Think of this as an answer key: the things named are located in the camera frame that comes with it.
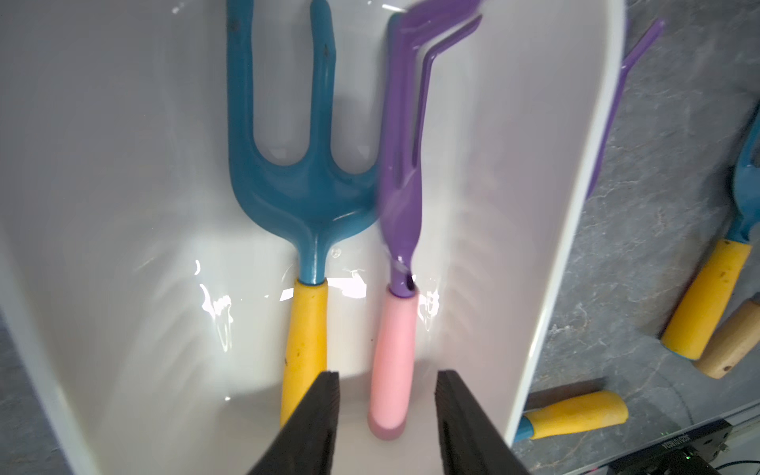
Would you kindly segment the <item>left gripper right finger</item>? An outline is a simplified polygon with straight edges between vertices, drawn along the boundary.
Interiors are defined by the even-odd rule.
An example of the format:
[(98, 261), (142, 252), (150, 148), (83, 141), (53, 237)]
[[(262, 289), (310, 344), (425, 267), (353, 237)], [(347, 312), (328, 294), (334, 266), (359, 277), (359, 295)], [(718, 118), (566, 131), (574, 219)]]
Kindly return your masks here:
[(435, 409), (445, 475), (528, 475), (456, 371), (437, 372)]

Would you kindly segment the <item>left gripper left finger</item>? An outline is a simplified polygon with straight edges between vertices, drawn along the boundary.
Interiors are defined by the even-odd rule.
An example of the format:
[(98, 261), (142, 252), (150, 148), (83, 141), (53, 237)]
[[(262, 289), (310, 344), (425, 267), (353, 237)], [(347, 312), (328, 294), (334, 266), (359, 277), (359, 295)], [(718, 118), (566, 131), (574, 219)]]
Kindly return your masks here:
[(324, 371), (249, 474), (330, 474), (339, 413), (340, 376)]

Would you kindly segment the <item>teal rake yellow handle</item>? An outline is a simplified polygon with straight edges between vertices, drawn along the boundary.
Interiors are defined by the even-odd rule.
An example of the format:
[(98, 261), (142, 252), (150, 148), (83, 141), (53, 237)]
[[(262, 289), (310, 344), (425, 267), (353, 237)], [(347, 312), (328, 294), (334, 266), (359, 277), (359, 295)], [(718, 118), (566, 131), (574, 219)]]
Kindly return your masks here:
[(326, 1), (310, 5), (313, 74), (306, 154), (277, 165), (259, 151), (253, 136), (254, 11), (251, 1), (227, 4), (229, 168), (241, 209), (298, 253), (280, 405), (280, 423), (286, 425), (328, 368), (327, 257), (333, 245), (375, 222), (377, 168), (351, 174), (332, 155), (336, 42)]
[(732, 199), (736, 209), (728, 231), (682, 297), (661, 342), (684, 358), (700, 358), (730, 302), (742, 268), (750, 256), (750, 233), (759, 224), (759, 116), (745, 135), (733, 169)]

